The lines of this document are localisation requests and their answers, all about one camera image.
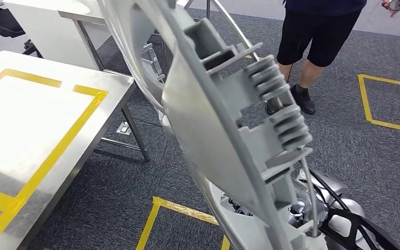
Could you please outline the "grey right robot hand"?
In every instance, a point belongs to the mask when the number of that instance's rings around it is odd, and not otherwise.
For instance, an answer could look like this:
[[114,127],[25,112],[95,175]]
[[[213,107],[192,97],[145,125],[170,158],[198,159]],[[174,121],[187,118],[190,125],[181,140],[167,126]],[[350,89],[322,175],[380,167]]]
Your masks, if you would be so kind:
[[[304,189],[295,189],[297,202],[289,207],[288,223],[296,228],[313,220],[313,206],[309,191]],[[328,214],[327,205],[316,196],[316,219],[320,227]]]

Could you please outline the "person's hand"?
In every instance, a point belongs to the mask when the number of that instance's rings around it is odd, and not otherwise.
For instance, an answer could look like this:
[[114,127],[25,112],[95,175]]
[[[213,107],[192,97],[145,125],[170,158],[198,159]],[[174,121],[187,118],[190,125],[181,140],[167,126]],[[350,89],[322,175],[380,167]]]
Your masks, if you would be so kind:
[[400,12],[400,0],[382,0],[381,6],[389,11],[391,17]]

